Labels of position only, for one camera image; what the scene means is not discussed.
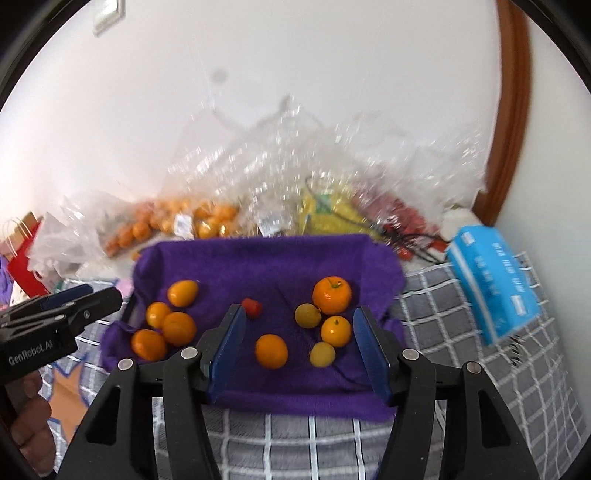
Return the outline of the person's left hand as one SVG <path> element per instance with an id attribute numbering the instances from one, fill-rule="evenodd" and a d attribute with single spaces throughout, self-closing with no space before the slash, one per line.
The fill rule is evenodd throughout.
<path id="1" fill-rule="evenodd" d="M 38 371 L 26 375 L 21 383 L 26 402 L 11 426 L 11 436 L 31 468 L 46 477 L 53 471 L 56 458 L 56 445 L 48 425 L 51 406 L 39 394 L 42 377 Z"/>

